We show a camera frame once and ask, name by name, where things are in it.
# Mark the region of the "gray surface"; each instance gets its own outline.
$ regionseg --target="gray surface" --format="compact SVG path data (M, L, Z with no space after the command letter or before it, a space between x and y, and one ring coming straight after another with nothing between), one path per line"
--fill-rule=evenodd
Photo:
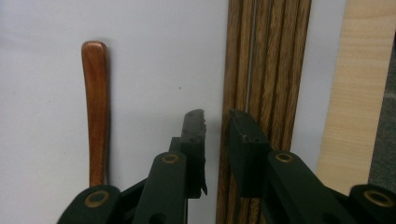
M396 193L396 36L375 139L369 183Z

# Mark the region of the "wooden board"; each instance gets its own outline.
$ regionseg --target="wooden board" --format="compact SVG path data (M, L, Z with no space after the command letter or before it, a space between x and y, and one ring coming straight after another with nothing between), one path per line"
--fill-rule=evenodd
M395 0L347 1L317 169L345 194L368 180L395 29Z
M311 0L230 0L216 223L260 223L238 197L225 146L228 113L246 110L275 149L290 150Z

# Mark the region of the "clamp jaw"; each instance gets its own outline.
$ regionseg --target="clamp jaw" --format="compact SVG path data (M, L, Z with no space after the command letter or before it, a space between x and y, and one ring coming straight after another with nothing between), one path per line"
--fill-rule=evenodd
M58 223L187 223L187 200L207 193L205 131L204 110L187 113L181 137L154 159L147 179L124 192L109 185L85 189Z
M186 114L181 137L158 155L148 178L120 192L113 186L82 191L58 223L187 223L187 200L205 184L203 110ZM261 198L267 224L396 223L396 195L358 185L349 196L326 188L295 154L272 150L247 113L230 111L228 156L239 196Z
M261 198L267 224L396 223L396 195L373 185L326 188L295 154L272 150L247 113L230 111L229 161L239 194Z

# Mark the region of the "metal ring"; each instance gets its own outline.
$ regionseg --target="metal ring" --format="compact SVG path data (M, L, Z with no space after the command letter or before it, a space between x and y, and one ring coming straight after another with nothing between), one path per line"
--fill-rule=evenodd
M367 189L363 195L368 201L381 207L392 207L394 205L390 197L374 189Z
M93 208L93 207L99 207L100 205L106 203L106 201L110 198L110 194L101 189L97 190L94 193L91 193L88 195L88 197L85 199L84 203L87 207Z
M168 163L168 164L178 162L178 155L167 154L167 155L163 156L163 162Z
M293 161L293 157L290 154L287 153L278 153L276 154L276 159L282 162L291 162Z

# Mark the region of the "wood grain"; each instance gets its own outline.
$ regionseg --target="wood grain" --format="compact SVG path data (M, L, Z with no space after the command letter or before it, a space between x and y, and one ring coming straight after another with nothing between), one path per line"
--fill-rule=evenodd
M245 0L242 5L241 18L241 41L239 47L238 77L236 80L235 108L246 110L248 95L248 72L250 65L250 46L253 30L254 0ZM233 175L230 175L230 183L235 183ZM246 223L248 220L248 208L250 199L238 198L236 184L229 187L227 223Z
M219 152L218 201L216 223L224 224L227 218L230 165L226 151L226 133L230 109L235 107L236 78L239 64L239 43L242 15L242 0L230 0L228 8L227 46L224 72L224 91Z
M260 199L238 198L233 175L225 178L230 173L225 135L231 106L247 109L265 133L273 133L271 143L281 149L283 142L291 142L291 135L286 139L284 133L292 133L297 104L311 1L264 0L257 1L256 8L254 2L230 0L229 5L216 219L220 224L265 223Z
M298 6L297 24L294 35L294 47L292 53L292 63L289 77L289 98L288 109L285 115L284 131L281 148L290 150L291 138L294 128L294 118L296 115L298 92L300 89L301 75L303 70L304 50L306 33L308 30L309 13L311 10L311 0L300 0Z
M347 1L317 169L345 194L368 181L395 29L396 1Z
M281 147L282 136L285 126L286 112L288 109L288 98L290 90L290 68L294 50L294 32L296 30L296 20L299 1L286 1L282 35L278 50L279 59L276 72L276 84L273 94L273 111L271 132L269 132L271 146L274 149L286 149Z
M105 183L109 128L109 87L106 45L90 41L82 45L82 66L87 96L90 145L90 187Z
M271 21L269 27L269 39L265 70L263 74L264 88L262 91L262 108L259 123L262 130L268 135L271 129L274 92L276 86L276 71L279 62L279 47L282 36L282 23L285 1L273 1L271 8Z

